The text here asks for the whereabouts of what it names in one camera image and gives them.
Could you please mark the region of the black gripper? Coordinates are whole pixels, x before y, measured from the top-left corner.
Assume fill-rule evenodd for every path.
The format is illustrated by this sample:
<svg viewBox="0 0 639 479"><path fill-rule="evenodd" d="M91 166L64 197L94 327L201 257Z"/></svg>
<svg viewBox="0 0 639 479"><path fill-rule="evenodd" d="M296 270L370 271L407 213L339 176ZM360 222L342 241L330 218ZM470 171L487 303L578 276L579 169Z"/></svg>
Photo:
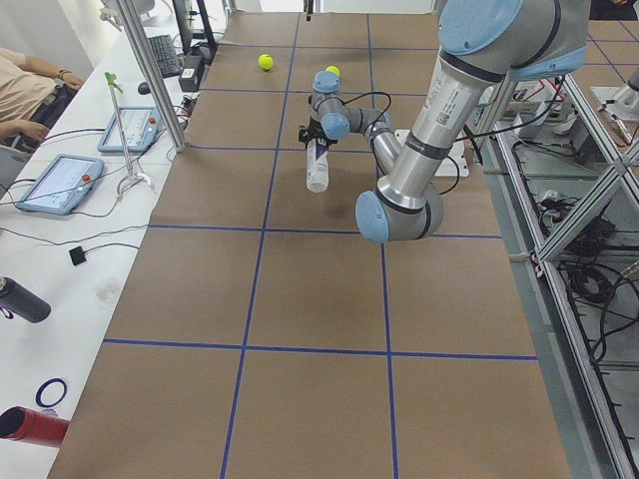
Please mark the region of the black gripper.
<svg viewBox="0 0 639 479"><path fill-rule="evenodd" d="M298 141L307 148L311 141L324 144L323 128L319 121L309 118L307 125L300 125L298 129Z"/></svg>

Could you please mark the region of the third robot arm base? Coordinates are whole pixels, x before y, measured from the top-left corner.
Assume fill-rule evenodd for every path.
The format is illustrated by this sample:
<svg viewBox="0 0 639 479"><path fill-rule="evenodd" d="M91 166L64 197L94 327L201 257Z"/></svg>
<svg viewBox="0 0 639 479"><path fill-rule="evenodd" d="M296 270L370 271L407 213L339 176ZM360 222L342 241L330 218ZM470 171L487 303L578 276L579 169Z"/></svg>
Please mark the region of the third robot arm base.
<svg viewBox="0 0 639 479"><path fill-rule="evenodd" d="M621 120L638 121L638 70L621 87L592 87L601 108Z"/></svg>

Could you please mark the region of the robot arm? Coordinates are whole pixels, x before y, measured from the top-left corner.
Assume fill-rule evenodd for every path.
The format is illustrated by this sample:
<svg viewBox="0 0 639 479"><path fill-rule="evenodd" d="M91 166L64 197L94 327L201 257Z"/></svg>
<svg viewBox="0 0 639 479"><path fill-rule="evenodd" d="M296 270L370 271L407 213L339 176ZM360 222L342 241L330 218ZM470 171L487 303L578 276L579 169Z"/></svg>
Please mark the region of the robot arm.
<svg viewBox="0 0 639 479"><path fill-rule="evenodd" d="M438 17L438 62L425 103L404 141L385 114L347 105L339 77L316 73L307 147L307 187L328 186L328 147L351 133L364 135L383 175L361 193L355 219L375 242L418 240L441 224L443 205L432 179L481 95L505 77L536 80L565 75L584 62L587 1L447 1Z"/></svg>

